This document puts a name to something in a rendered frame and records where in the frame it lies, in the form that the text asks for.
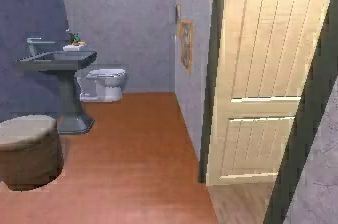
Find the white toilet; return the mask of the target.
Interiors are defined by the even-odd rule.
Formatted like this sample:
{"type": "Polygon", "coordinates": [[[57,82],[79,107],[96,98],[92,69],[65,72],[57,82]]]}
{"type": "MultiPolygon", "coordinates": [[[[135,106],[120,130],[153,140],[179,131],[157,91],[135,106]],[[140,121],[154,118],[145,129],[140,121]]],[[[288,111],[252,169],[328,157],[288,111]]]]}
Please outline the white toilet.
{"type": "Polygon", "coordinates": [[[122,99],[124,69],[95,69],[79,79],[82,102],[114,102],[122,99]]]}

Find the cream panelled room door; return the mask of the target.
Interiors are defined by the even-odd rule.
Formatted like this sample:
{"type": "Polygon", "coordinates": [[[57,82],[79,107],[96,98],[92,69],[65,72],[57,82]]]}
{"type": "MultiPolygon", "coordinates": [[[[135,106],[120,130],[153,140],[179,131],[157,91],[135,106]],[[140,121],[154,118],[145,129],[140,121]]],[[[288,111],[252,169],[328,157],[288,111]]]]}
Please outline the cream panelled room door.
{"type": "Polygon", "coordinates": [[[275,180],[330,0],[223,0],[206,183],[275,180]]]}

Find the brown round lidded basket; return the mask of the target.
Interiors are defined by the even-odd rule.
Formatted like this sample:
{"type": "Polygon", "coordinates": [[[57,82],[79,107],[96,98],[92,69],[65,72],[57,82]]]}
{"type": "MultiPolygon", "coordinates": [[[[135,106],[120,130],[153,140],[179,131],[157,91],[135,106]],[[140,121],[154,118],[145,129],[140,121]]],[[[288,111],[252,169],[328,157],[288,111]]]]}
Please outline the brown round lidded basket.
{"type": "Polygon", "coordinates": [[[64,165],[57,121],[27,115],[0,122],[0,178],[12,191],[47,185],[64,165]]]}

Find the orange framed wall picture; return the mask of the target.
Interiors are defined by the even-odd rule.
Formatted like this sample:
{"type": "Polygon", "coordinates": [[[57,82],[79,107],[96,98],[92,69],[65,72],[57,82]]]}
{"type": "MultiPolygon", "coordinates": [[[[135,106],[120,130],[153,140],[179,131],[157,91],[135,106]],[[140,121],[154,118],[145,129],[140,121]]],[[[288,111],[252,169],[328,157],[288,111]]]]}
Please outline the orange framed wall picture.
{"type": "Polygon", "coordinates": [[[193,22],[182,20],[179,30],[180,62],[188,73],[192,70],[193,22]]]}

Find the grey pedestal sink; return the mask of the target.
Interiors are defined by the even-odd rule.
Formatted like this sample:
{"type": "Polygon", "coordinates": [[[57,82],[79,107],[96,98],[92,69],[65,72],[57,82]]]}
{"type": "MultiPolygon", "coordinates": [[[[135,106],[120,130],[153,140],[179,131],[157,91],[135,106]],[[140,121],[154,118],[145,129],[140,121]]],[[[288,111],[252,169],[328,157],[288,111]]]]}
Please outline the grey pedestal sink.
{"type": "Polygon", "coordinates": [[[97,52],[52,51],[17,59],[14,66],[23,72],[41,72],[57,77],[61,103],[62,120],[57,129],[61,135],[79,135],[90,131],[94,124],[83,110],[75,86],[75,73],[91,65],[97,52]]]}

